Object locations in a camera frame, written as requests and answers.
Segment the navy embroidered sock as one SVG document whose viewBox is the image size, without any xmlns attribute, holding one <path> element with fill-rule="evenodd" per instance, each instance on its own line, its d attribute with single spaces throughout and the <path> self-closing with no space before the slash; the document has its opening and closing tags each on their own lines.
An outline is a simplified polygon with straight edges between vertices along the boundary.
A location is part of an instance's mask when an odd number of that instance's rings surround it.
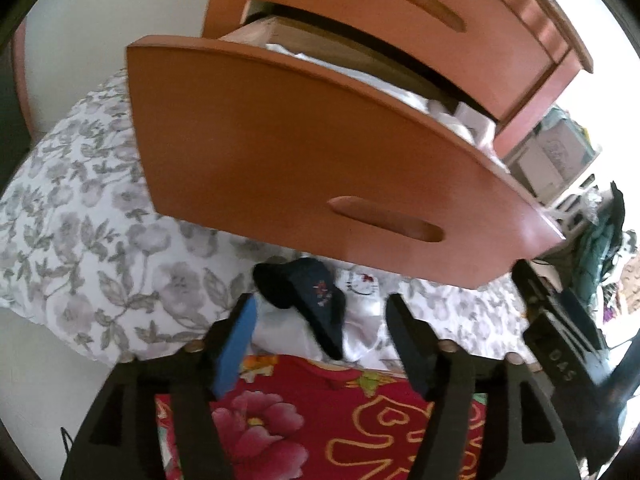
<svg viewBox="0 0 640 480">
<path fill-rule="evenodd" d="M 346 298 L 324 263 L 308 257 L 288 263 L 258 263 L 253 269 L 253 281 L 273 307 L 294 308 L 306 320 L 329 358 L 344 359 Z"/>
</svg>

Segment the red floral blanket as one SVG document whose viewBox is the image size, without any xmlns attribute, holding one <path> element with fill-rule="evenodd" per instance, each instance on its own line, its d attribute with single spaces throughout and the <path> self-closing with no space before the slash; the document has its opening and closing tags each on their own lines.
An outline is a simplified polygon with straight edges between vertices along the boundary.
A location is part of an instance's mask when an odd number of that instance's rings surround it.
<svg viewBox="0 0 640 480">
<path fill-rule="evenodd" d="M 248 356 L 209 411 L 238 479 L 405 479 L 435 405 L 401 372 Z"/>
</svg>

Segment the pink pineapple sock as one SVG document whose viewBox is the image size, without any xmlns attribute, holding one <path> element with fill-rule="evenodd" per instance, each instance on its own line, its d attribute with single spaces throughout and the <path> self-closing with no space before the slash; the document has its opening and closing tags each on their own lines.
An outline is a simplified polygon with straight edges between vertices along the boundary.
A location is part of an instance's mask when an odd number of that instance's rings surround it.
<svg viewBox="0 0 640 480">
<path fill-rule="evenodd" d="M 496 123 L 492 119 L 465 102 L 458 103 L 454 117 L 471 131 L 474 143 L 480 150 L 491 151 L 494 148 Z"/>
</svg>

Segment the grey floral quilt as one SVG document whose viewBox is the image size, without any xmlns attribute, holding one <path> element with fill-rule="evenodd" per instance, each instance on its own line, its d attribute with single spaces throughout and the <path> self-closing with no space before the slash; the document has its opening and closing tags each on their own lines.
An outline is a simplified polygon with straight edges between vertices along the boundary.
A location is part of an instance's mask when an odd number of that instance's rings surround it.
<svg viewBox="0 0 640 480">
<path fill-rule="evenodd" d="M 158 214 L 119 70 L 78 101 L 28 155 L 1 199 L 1 303 L 87 358 L 174 352 L 253 288 L 257 263 L 298 252 Z M 378 279 L 414 316 L 479 356 L 524 353 L 524 306 L 508 276 L 476 289 L 329 260 Z M 396 360 L 384 330 L 357 363 Z"/>
</svg>

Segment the teal jacket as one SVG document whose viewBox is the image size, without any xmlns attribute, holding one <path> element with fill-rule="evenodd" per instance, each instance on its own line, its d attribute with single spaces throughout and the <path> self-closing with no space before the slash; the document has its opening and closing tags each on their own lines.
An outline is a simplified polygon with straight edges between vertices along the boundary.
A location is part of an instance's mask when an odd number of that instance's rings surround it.
<svg viewBox="0 0 640 480">
<path fill-rule="evenodd" d="M 604 274 L 613 265 L 623 244 L 626 216 L 624 194 L 611 182 L 611 200 L 598 213 L 598 222 L 579 237 L 570 289 L 585 308 L 590 308 Z"/>
</svg>

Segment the small white bedside shelf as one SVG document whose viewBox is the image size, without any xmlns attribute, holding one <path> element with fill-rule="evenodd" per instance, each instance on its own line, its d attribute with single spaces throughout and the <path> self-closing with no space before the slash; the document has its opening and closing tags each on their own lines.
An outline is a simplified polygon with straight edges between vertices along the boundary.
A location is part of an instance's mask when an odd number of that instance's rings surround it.
<svg viewBox="0 0 640 480">
<path fill-rule="evenodd" d="M 539 203 L 549 207 L 598 155 L 587 130 L 555 105 L 506 156 L 506 166 Z"/>
</svg>

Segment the dark teal cabinet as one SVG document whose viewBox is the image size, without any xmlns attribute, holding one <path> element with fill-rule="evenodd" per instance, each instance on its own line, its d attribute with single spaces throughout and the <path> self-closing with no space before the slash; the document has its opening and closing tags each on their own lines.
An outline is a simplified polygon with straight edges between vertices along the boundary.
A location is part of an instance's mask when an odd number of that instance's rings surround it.
<svg viewBox="0 0 640 480">
<path fill-rule="evenodd" d="M 4 191 L 32 146 L 18 95 L 12 44 L 1 53 L 0 73 L 0 188 Z"/>
</svg>

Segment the white hello kitty sock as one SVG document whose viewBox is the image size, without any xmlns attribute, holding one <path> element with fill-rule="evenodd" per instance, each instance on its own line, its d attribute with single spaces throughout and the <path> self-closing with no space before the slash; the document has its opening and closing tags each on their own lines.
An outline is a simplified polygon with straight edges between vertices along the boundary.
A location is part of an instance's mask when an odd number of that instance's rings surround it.
<svg viewBox="0 0 640 480">
<path fill-rule="evenodd" d="M 369 273 L 329 270 L 334 284 L 346 298 L 344 359 L 341 361 L 357 362 L 370 356 L 383 340 L 385 323 L 380 284 Z M 252 337 L 254 347 L 272 354 L 289 354 L 313 361 L 332 360 L 320 348 L 308 323 L 294 308 L 281 310 L 273 307 L 257 288 L 255 299 L 258 321 Z"/>
</svg>

